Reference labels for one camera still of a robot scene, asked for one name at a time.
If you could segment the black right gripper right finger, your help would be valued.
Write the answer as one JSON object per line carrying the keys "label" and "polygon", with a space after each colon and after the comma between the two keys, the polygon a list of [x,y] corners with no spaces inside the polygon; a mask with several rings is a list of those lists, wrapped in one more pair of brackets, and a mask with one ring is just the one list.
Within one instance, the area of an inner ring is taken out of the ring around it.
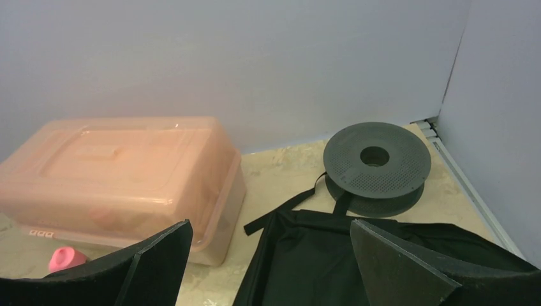
{"label": "black right gripper right finger", "polygon": [[539,305],[540,269],[453,224],[354,220],[371,305]]}

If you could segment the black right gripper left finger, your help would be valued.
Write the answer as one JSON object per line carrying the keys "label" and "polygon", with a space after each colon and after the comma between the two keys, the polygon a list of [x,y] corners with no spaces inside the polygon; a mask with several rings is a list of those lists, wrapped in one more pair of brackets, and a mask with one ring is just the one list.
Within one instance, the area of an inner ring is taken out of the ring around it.
{"label": "black right gripper left finger", "polygon": [[175,305],[188,262],[188,220],[41,279],[1,279],[1,305]]}

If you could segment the pink capped small bottle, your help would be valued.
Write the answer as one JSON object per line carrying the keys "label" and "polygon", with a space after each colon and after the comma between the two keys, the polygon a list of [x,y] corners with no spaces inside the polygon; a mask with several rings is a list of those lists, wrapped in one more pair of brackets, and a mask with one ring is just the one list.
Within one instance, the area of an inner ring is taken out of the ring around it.
{"label": "pink capped small bottle", "polygon": [[72,247],[61,247],[54,251],[49,263],[50,273],[83,265],[88,262],[88,257]]}

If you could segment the black fabric student bag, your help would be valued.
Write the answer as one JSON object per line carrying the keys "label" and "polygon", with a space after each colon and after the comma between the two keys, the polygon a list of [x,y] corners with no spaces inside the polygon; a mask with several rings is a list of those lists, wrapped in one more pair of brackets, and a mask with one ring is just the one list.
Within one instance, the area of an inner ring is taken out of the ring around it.
{"label": "black fabric student bag", "polygon": [[260,231],[261,237],[235,305],[371,305],[351,224],[357,219],[375,225],[399,221],[298,210],[314,193],[308,189],[245,226],[247,235]]}

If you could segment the translucent orange plastic storage box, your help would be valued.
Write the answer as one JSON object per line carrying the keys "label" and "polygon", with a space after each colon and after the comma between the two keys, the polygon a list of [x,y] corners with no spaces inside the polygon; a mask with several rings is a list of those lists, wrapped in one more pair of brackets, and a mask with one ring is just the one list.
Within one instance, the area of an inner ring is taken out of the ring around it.
{"label": "translucent orange plastic storage box", "polygon": [[189,261],[224,262],[246,185],[213,117],[49,122],[1,163],[1,212],[26,233],[123,248],[183,220]]}

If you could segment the dark grey filament spool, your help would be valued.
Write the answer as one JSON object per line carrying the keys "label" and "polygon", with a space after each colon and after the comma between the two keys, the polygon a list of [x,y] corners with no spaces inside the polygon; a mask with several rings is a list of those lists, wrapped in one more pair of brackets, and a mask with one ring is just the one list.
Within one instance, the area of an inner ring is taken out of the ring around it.
{"label": "dark grey filament spool", "polygon": [[384,218],[402,214],[421,198],[431,155],[424,142],[403,127],[363,122],[330,138],[323,165],[335,214]]}

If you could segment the aluminium table edge rail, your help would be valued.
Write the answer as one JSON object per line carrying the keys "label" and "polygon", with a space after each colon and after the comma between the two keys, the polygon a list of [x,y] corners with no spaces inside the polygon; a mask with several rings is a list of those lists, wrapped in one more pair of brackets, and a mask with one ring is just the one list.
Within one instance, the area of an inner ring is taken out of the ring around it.
{"label": "aluminium table edge rail", "polygon": [[431,123],[427,120],[419,120],[413,123],[420,128],[424,137],[437,151],[448,171],[452,173],[454,180],[460,185],[463,194],[466,195],[471,205],[475,207],[477,214],[491,232],[495,243],[516,256],[526,259],[523,253],[519,250],[518,246],[516,246],[508,233],[503,229],[495,215],[490,211],[489,207],[486,205],[477,190],[471,184],[470,180],[456,163],[450,152],[444,146]]}

